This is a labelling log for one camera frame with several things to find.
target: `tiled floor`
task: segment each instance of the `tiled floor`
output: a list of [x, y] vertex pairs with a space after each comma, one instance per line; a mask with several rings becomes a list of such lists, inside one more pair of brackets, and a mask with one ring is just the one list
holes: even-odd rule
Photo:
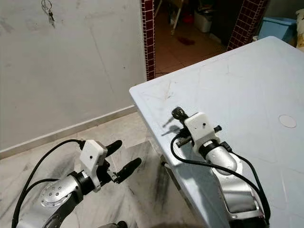
[[[170, 73], [207, 58], [225, 52], [226, 48], [202, 33], [193, 24], [182, 21], [177, 25], [174, 36], [168, 24], [167, 13], [160, 12], [155, 19], [156, 73]], [[178, 38], [187, 38], [195, 43], [184, 45]]]
[[[130, 228], [201, 228], [173, 181], [161, 166], [155, 141], [138, 113], [126, 115], [64, 139], [0, 160], [0, 227], [9, 228], [20, 191], [38, 160], [50, 148], [67, 138], [94, 139], [109, 144], [117, 139], [122, 147], [107, 158], [113, 171], [120, 170], [136, 157], [138, 169], [123, 183], [110, 182], [91, 192], [66, 218], [62, 228], [96, 228], [125, 220]], [[80, 171], [79, 147], [70, 143], [48, 156], [33, 181], [63, 178]], [[37, 200], [44, 184], [35, 187], [24, 201], [20, 216]]]

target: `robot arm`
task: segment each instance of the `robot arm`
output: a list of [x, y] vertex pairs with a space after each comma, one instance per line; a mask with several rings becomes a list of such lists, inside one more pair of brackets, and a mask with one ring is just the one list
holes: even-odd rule
[[116, 141], [105, 147], [87, 140], [80, 155], [83, 170], [48, 184], [31, 209], [20, 219], [17, 228], [59, 228], [63, 220], [91, 191], [98, 192], [106, 183], [121, 183], [141, 164], [141, 159], [128, 163], [118, 173], [112, 172], [105, 158], [122, 145]]
[[[204, 113], [196, 113], [188, 117], [180, 107], [175, 108], [172, 115], [184, 126], [178, 134], [181, 138], [176, 143], [178, 147], [191, 141], [193, 151], [201, 155], [207, 163], [224, 167], [228, 171], [242, 175], [243, 164], [241, 160], [232, 152], [226, 142], [220, 143], [220, 139], [216, 136], [216, 132], [222, 130], [220, 126], [213, 128]], [[237, 178], [231, 172], [216, 168], [211, 170], [218, 181], [230, 225], [239, 224], [240, 221], [252, 223], [254, 220], [253, 227], [262, 227], [261, 224], [265, 226], [265, 222], [261, 221], [264, 220], [265, 214], [257, 192], [247, 182]]]

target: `circular mark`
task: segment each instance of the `circular mark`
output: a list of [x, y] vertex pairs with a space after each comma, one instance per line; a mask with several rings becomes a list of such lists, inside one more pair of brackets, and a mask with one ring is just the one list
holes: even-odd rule
[[288, 128], [295, 128], [296, 127], [296, 121], [294, 118], [288, 115], [280, 115], [279, 121], [282, 125]]

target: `wall baseboard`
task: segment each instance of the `wall baseboard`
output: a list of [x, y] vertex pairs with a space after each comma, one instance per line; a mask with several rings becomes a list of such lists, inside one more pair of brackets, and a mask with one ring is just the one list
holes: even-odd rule
[[7, 158], [7, 157], [10, 157], [12, 155], [18, 154], [18, 153], [27, 151], [27, 150], [32, 149], [34, 147], [41, 146], [41, 145], [46, 144], [48, 142], [52, 142], [54, 140], [57, 140], [57, 139], [75, 134], [77, 132], [86, 130], [88, 128], [103, 124], [103, 123], [108, 122], [110, 120], [114, 120], [114, 119], [117, 119], [119, 117], [134, 113], [136, 111], [137, 111], [136, 107], [134, 105], [131, 105], [131, 106], [128, 106], [126, 108], [119, 109], [115, 112], [112, 112], [112, 113], [109, 113], [109, 114], [106, 114], [106, 115], [102, 115], [102, 116], [99, 116], [97, 118], [93, 118], [91, 120], [84, 121], [82, 123], [78, 123], [78, 124], [60, 129], [60, 130], [55, 131], [55, 132], [45, 134], [45, 135], [37, 137], [35, 139], [32, 139], [32, 140], [14, 145], [12, 147], [0, 150], [0, 160], [4, 159], [4, 158]]

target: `marble floor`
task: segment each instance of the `marble floor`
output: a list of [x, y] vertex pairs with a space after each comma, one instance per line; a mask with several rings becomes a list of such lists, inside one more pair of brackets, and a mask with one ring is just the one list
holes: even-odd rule
[[[63, 228], [97, 228], [125, 220], [130, 228], [201, 228], [165, 169], [160, 152], [138, 113], [133, 113], [69, 137], [0, 160], [0, 227], [9, 228], [19, 193], [35, 164], [49, 149], [68, 138], [94, 139], [107, 145], [121, 139], [123, 146], [107, 158], [112, 170], [120, 170], [136, 157], [140, 167], [121, 184], [110, 182], [97, 192], [84, 196], [66, 218]], [[79, 170], [79, 147], [70, 143], [47, 157], [33, 181], [63, 178]], [[20, 215], [37, 198], [44, 184], [26, 197]]]

